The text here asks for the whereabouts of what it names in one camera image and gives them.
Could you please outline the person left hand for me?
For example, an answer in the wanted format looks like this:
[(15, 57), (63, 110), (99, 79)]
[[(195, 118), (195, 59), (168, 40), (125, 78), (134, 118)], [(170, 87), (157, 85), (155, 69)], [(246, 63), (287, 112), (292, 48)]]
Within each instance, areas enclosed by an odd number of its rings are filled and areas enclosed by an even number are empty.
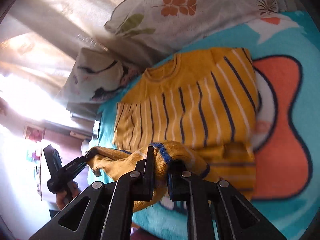
[[(78, 183), (75, 181), (73, 181), (71, 184), (71, 193), (72, 193), (71, 199), (74, 199), (76, 196), (78, 196), (81, 193), (81, 189), (79, 188)], [(56, 204), (59, 210), (62, 210), (68, 203), (69, 203), (69, 200), (67, 199), (66, 191), (58, 192), (56, 194)]]

